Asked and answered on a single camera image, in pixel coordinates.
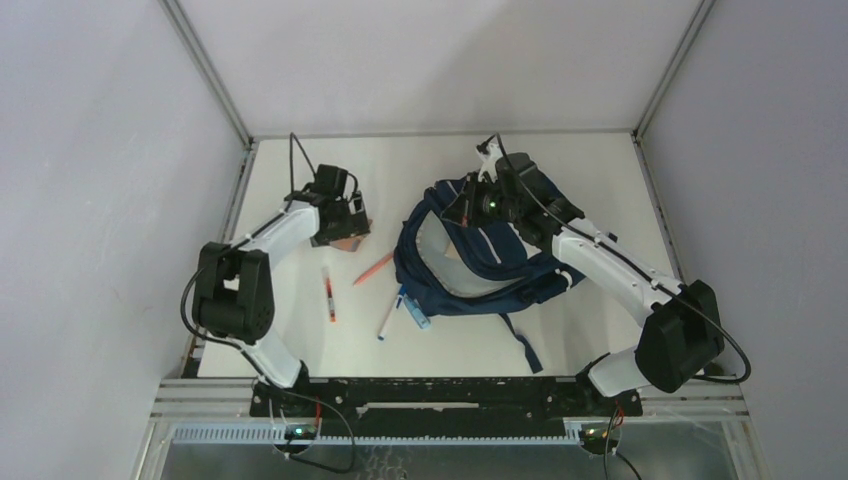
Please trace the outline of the white marker blue cap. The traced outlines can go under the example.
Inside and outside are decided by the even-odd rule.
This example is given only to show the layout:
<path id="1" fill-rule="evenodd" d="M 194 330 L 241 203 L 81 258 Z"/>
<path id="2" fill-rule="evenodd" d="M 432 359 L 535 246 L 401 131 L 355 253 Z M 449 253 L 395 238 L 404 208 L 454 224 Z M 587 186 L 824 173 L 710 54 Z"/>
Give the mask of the white marker blue cap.
<path id="1" fill-rule="evenodd" d="M 380 325 L 377 334 L 377 340 L 382 342 L 386 339 L 386 335 L 389 329 L 389 325 L 393 316 L 393 313 L 399 308 L 400 304 L 403 301 L 403 297 L 405 296 L 406 288 L 404 285 L 400 285 L 395 298 L 391 301 L 387 313 L 384 315 L 383 321 Z"/>

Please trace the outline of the black mounting rail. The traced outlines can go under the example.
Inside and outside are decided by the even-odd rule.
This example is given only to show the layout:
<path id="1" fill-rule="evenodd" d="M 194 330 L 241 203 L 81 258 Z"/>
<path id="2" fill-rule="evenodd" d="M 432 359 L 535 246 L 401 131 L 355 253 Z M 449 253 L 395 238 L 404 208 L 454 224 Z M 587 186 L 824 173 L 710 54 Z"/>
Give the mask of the black mounting rail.
<path id="1" fill-rule="evenodd" d="M 322 435 L 357 439 L 557 437 L 567 419 L 640 417 L 640 395 L 612 398 L 574 377 L 312 378 L 251 388 L 253 418 L 303 420 Z"/>

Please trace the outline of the red and white pen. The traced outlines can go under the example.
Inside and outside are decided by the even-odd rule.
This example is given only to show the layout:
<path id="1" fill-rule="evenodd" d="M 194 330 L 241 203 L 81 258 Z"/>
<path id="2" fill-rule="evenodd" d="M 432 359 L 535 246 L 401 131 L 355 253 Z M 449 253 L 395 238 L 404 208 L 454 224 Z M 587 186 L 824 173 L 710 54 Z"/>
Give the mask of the red and white pen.
<path id="1" fill-rule="evenodd" d="M 325 297 L 326 297 L 326 302 L 327 302 L 327 310 L 328 310 L 329 321 L 331 323 L 336 323 L 337 322 L 336 307 L 335 307 L 335 300 L 334 300 L 333 287 L 332 287 L 332 281 L 331 281 L 329 268 L 324 266 L 321 270 L 321 273 L 322 273 L 322 281 L 323 281 L 323 285 L 324 285 Z"/>

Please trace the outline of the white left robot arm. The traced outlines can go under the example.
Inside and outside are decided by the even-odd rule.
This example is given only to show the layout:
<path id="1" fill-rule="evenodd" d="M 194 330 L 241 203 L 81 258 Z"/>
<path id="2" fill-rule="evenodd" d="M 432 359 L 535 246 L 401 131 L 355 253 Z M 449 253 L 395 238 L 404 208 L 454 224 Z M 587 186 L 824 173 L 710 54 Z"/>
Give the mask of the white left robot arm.
<path id="1" fill-rule="evenodd" d="M 370 232 L 355 175 L 321 164 L 312 181 L 284 197 L 254 230 L 231 243 L 209 242 L 180 299 L 184 327 L 207 343 L 236 350 L 259 378 L 277 387 L 274 404 L 290 417 L 311 407 L 311 388 L 298 381 L 304 363 L 272 332 L 273 269 L 304 243 L 314 247 Z"/>

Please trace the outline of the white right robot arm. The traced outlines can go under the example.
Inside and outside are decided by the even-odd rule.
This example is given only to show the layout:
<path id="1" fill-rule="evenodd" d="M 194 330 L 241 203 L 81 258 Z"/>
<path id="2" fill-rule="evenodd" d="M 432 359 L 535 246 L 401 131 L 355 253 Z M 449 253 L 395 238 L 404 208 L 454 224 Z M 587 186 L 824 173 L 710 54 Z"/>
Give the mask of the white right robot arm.
<path id="1" fill-rule="evenodd" d="M 641 329 L 638 343 L 587 366 L 578 402 L 605 415 L 618 395 L 653 386 L 673 393 L 725 349 L 716 295 L 632 256 L 598 229 L 525 153 L 488 160 L 462 180 L 443 210 L 460 227 L 508 223 L 527 243 L 575 268 L 614 298 Z"/>

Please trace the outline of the orange pen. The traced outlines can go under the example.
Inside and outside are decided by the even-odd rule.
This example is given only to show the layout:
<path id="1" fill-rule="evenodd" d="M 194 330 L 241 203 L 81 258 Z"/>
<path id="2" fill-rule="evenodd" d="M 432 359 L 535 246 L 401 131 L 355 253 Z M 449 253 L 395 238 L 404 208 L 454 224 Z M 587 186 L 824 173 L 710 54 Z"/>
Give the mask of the orange pen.
<path id="1" fill-rule="evenodd" d="M 353 282 L 353 286 L 358 286 L 367 281 L 374 274 L 379 272 L 383 267 L 385 267 L 389 262 L 393 260 L 394 252 L 391 251 L 377 260 L 373 265 L 371 265 L 368 269 L 366 269 L 362 274 L 360 274 Z"/>

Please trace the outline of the navy blue student backpack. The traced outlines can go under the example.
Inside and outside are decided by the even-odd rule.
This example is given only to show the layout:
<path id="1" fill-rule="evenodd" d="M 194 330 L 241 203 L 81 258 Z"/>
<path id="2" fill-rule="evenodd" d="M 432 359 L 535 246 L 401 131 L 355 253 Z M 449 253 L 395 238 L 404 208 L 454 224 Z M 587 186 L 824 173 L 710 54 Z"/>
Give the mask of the navy blue student backpack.
<path id="1" fill-rule="evenodd" d="M 441 218 L 462 179 L 427 188 L 400 231 L 395 277 L 431 320 L 511 314 L 544 303 L 584 280 L 583 273 L 525 244 L 507 223 L 463 228 Z"/>

